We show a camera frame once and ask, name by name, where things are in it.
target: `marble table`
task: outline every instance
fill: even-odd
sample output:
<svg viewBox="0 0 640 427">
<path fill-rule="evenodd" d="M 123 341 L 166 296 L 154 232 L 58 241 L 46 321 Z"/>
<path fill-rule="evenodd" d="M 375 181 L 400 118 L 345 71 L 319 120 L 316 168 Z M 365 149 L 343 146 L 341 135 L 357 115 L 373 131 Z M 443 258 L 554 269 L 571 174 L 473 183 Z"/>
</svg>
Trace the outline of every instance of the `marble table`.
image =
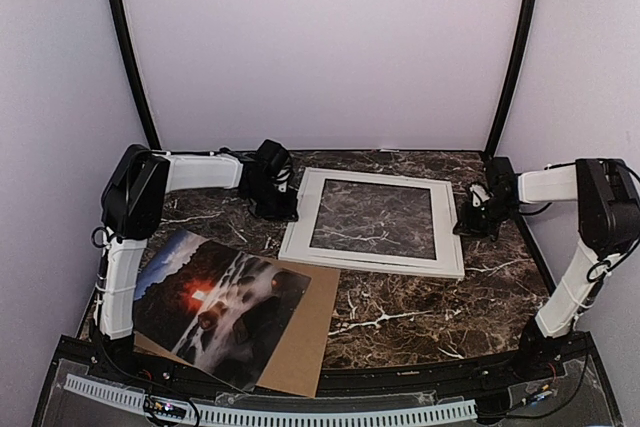
<svg viewBox="0 0 640 427">
<path fill-rule="evenodd" d="M 484 180 L 473 152 L 322 151 L 293 158 L 294 185 L 305 167 L 448 180 L 457 204 L 470 182 Z M 178 229 L 277 257 L 285 228 L 254 218 L 235 191 L 174 192 L 145 260 Z M 461 281 L 343 270 L 324 367 L 406 366 L 515 349 L 522 327 L 548 298 L 518 229 L 507 222 L 497 242 L 463 239 L 462 248 Z"/>
</svg>

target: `dark marble surface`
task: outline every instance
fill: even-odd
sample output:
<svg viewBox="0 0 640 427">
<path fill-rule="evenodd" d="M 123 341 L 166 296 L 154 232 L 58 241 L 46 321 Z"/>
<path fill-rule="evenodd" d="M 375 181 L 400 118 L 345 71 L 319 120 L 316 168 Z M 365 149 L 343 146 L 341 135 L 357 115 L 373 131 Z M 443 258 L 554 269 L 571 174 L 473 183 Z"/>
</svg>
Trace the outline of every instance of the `dark marble surface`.
<svg viewBox="0 0 640 427">
<path fill-rule="evenodd" d="M 469 152 L 294 153 L 295 183 L 304 167 L 449 180 L 459 203 L 482 180 Z M 164 221 L 146 258 L 176 229 L 187 229 L 246 252 L 277 257 L 285 223 L 255 219 L 235 191 L 169 194 Z M 514 224 L 500 239 L 463 239 L 461 281 L 342 271 L 327 342 L 327 368 L 383 367 L 476 357 L 515 349 L 527 319 L 547 299 L 537 267 Z"/>
<path fill-rule="evenodd" d="M 436 259 L 431 191 L 325 181 L 311 247 Z"/>
</svg>

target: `black pole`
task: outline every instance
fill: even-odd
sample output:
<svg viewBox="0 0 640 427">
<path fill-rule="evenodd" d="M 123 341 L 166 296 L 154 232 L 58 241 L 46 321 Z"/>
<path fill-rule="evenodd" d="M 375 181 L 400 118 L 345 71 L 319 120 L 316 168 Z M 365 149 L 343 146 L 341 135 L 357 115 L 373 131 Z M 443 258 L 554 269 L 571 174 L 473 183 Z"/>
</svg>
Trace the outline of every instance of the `black pole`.
<svg viewBox="0 0 640 427">
<path fill-rule="evenodd" d="M 527 46 L 527 37 L 529 36 L 535 2 L 536 0 L 522 0 L 522 5 L 520 6 L 520 17 L 518 18 L 516 35 L 513 40 L 507 75 L 504 79 L 504 85 L 502 86 L 502 93 L 500 94 L 498 108 L 493 119 L 493 125 L 491 126 L 491 133 L 489 134 L 489 139 L 483 152 L 484 158 L 486 159 L 495 155 L 498 144 L 500 143 L 502 131 L 504 130 L 504 125 L 507 122 L 509 107 L 511 107 L 513 93 L 516 90 L 516 83 L 518 82 L 518 75 L 520 74 L 520 67 L 522 66 L 522 59 L 524 58 L 524 51 Z"/>
<path fill-rule="evenodd" d="M 140 122 L 142 122 L 144 135 L 147 138 L 149 148 L 160 150 L 160 139 L 158 138 L 158 132 L 156 131 L 153 118 L 151 117 L 147 98 L 144 95 L 142 79 L 140 78 L 138 64 L 136 63 L 136 57 L 133 53 L 133 45 L 131 44 L 129 27 L 127 26 L 127 18 L 124 12 L 124 4 L 122 3 L 122 0 L 109 0 L 109 4 L 111 5 L 111 15 L 113 16 L 113 24 L 116 28 L 118 43 L 120 44 L 122 61 L 124 62 L 124 68 L 127 71 L 129 86 L 131 87 L 131 93 L 133 94 L 133 100 L 136 104 L 136 109 L 138 110 Z"/>
</svg>

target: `picture frame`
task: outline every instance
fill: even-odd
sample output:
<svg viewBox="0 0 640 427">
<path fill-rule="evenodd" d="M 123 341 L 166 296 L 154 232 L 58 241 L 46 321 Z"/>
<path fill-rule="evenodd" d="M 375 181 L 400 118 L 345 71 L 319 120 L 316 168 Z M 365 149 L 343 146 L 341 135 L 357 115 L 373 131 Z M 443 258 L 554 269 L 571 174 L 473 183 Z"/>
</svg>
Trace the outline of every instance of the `picture frame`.
<svg viewBox="0 0 640 427">
<path fill-rule="evenodd" d="M 385 186 L 386 190 L 375 186 Z M 337 200 L 327 198 L 330 193 L 328 189 L 334 191 Z M 361 196 L 361 202 L 357 200 L 358 195 Z M 394 198 L 402 210 L 395 217 L 389 213 L 393 209 Z M 330 209 L 329 203 L 333 208 L 331 213 L 326 212 Z M 340 211 L 338 213 L 335 213 L 336 206 Z M 411 246 L 407 250 L 404 243 L 393 241 L 389 235 L 390 229 L 384 227 L 384 220 L 367 217 L 369 211 L 366 209 L 372 211 L 374 216 L 377 212 L 382 214 L 381 217 L 391 218 L 391 230 L 404 222 L 402 219 L 405 218 L 407 222 L 412 219 L 424 220 L 424 231 L 420 230 L 420 224 L 413 229 L 408 225 L 402 226 L 405 231 L 412 229 L 419 233 L 414 236 L 419 245 L 414 246 L 412 251 Z M 307 168 L 298 192 L 298 212 L 298 222 L 291 222 L 287 226 L 278 256 L 280 259 L 372 272 L 452 279 L 464 277 L 460 238 L 453 234 L 457 214 L 450 182 Z M 341 219 L 334 219 L 337 223 L 330 225 L 332 217 L 335 217 L 333 214 L 348 218 L 346 221 L 343 218 L 342 224 Z M 357 223 L 359 218 L 366 225 L 354 225 L 353 222 Z M 383 233 L 369 237 L 353 233 L 345 235 L 341 233 L 345 222 L 351 223 L 349 228 L 352 232 L 371 230 L 371 225 L 375 223 L 382 226 L 378 232 Z M 377 239 L 379 246 L 372 239 Z"/>
</svg>

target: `white picture frame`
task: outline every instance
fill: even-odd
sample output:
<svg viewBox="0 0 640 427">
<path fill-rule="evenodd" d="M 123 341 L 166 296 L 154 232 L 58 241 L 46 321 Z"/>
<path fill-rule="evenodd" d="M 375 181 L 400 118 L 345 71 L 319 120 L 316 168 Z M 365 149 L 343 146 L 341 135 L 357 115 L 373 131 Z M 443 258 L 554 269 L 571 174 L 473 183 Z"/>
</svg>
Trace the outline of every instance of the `white picture frame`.
<svg viewBox="0 0 640 427">
<path fill-rule="evenodd" d="M 311 247 L 327 181 L 369 183 L 428 189 L 435 255 L 419 258 Z M 462 279 L 464 264 L 460 238 L 453 234 L 457 221 L 450 182 L 403 176 L 307 168 L 298 192 L 298 222 L 287 226 L 278 258 L 329 267 L 407 275 Z"/>
</svg>

